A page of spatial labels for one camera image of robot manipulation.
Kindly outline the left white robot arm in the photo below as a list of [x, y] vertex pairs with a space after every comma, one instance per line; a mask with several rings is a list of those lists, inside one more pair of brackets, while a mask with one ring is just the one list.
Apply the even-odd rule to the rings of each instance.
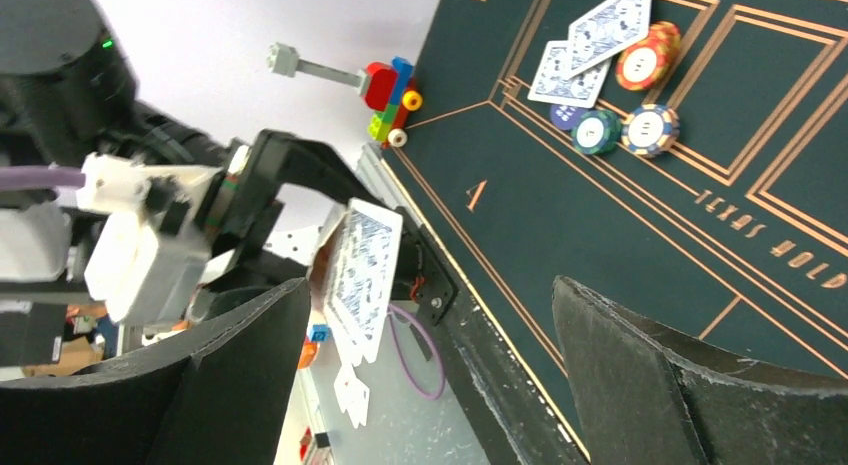
[[136, 81], [93, 0], [1, 0], [1, 131], [26, 137], [40, 156], [79, 167], [91, 153], [152, 165], [218, 171], [196, 224], [214, 252], [253, 256], [256, 223], [280, 187], [293, 184], [346, 203], [371, 194], [329, 145], [265, 129], [244, 169], [232, 153], [136, 97]]

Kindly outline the dealt card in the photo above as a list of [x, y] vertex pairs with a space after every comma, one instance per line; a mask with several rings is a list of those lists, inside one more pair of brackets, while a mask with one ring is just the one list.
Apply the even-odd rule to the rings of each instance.
[[567, 40], [549, 41], [542, 54], [527, 98], [531, 101], [593, 108], [608, 75], [610, 60], [572, 75]]

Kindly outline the purple small blind button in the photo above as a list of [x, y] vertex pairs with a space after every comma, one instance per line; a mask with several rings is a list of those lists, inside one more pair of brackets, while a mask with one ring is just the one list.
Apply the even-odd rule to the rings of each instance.
[[549, 119], [554, 127], [562, 131], [570, 131], [581, 121], [589, 109], [571, 105], [552, 104], [549, 109]]

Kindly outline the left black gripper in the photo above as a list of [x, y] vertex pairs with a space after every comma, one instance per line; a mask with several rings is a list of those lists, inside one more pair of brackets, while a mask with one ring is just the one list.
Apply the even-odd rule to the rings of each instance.
[[225, 272], [257, 277], [304, 277], [307, 268], [264, 249], [283, 204], [279, 189], [296, 185], [341, 204], [356, 198], [371, 201], [371, 193], [330, 145], [265, 129], [247, 147], [241, 172], [217, 179], [201, 208], [203, 231], [211, 257], [233, 255]]

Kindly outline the orange chips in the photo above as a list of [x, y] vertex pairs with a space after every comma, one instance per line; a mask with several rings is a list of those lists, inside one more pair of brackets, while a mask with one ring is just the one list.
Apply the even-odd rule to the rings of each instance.
[[644, 91], [658, 84], [670, 70], [682, 47], [679, 27], [670, 21], [650, 26], [646, 38], [629, 46], [616, 65], [616, 80], [630, 91]]

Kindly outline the stack of playing cards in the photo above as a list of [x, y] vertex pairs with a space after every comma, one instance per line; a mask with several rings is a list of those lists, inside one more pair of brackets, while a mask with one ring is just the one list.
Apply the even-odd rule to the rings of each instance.
[[376, 360], [392, 301], [403, 218], [362, 199], [337, 204], [321, 227], [308, 278], [343, 360]]

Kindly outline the green blue chips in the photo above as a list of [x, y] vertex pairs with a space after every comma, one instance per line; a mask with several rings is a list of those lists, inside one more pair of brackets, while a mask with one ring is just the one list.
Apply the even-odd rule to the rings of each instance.
[[620, 117], [609, 110], [584, 113], [571, 130], [572, 145], [580, 153], [600, 155], [612, 151], [622, 131]]

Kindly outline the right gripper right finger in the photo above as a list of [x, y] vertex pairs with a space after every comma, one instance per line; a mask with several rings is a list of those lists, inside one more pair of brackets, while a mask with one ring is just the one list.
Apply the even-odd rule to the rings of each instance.
[[843, 464], [844, 380], [738, 355], [558, 276], [552, 313], [595, 464]]

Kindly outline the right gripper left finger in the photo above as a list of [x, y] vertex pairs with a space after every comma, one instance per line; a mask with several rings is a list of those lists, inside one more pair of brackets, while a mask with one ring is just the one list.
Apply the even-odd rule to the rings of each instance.
[[292, 279], [69, 376], [1, 385], [5, 464], [270, 464], [310, 314]]

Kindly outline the peach blue chips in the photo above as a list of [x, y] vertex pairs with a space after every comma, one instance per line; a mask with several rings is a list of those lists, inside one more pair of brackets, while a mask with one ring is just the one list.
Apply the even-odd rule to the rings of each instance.
[[627, 150], [643, 158], [668, 151], [680, 133], [677, 112], [662, 104], [644, 104], [623, 121], [621, 141]]

